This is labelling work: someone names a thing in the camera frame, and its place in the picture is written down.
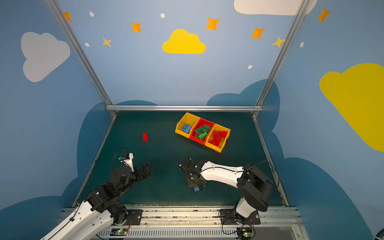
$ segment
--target green table surface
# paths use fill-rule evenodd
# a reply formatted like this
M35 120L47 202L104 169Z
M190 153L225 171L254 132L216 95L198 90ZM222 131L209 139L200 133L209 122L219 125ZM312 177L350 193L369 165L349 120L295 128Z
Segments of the green table surface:
M143 205L235 205L241 194L237 188L208 181L204 191L194 192L188 188L185 173L175 162L182 157L200 159L226 166L258 164L266 157L250 113L192 113L211 122L231 129L230 136L221 153L205 147L175 133L176 124L185 112L119 112L105 141L103 149L89 176L80 200L95 187L106 182L113 167L113 157L122 147L128 147L134 155L133 164L152 162L152 173L148 179L134 183L119 198L123 204ZM143 142L142 134L148 133L148 141ZM121 164L118 157L115 168ZM273 180L267 162L258 167ZM269 202L270 206L282 206L278 191Z

